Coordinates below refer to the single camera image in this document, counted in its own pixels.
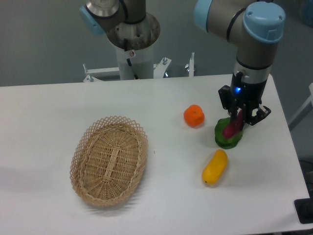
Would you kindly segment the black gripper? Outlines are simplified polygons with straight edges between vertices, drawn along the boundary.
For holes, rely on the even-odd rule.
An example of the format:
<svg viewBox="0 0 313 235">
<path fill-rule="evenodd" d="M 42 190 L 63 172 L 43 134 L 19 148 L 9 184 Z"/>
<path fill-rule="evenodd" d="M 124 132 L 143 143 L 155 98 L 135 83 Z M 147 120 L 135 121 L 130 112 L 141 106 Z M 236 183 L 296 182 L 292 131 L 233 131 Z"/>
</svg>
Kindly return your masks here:
<svg viewBox="0 0 313 235">
<path fill-rule="evenodd" d="M 246 124 L 253 126 L 271 113 L 270 108 L 262 105 L 266 83 L 247 83 L 244 81 L 244 73 L 239 71 L 232 75 L 230 86 L 224 85 L 218 90 L 222 107 L 230 114 L 230 122 L 236 121 L 241 111 L 241 131 Z"/>
</svg>

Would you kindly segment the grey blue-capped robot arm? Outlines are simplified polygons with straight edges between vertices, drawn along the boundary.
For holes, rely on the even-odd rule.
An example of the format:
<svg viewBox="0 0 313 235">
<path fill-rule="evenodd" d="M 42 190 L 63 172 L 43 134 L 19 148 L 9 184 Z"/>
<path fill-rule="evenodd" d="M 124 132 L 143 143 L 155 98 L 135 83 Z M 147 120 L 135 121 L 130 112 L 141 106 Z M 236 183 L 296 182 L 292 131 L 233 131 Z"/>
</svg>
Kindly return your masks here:
<svg viewBox="0 0 313 235">
<path fill-rule="evenodd" d="M 121 51 L 121 79 L 153 76 L 150 61 L 135 59 L 160 35 L 159 23 L 146 11 L 143 0 L 89 0 L 80 8 L 87 27 L 96 35 L 106 34 Z M 262 94 L 283 36 L 284 10 L 270 0 L 199 0 L 194 22 L 237 47 L 230 86 L 219 90 L 222 106 L 230 114 L 230 126 L 242 130 L 270 114 Z"/>
</svg>

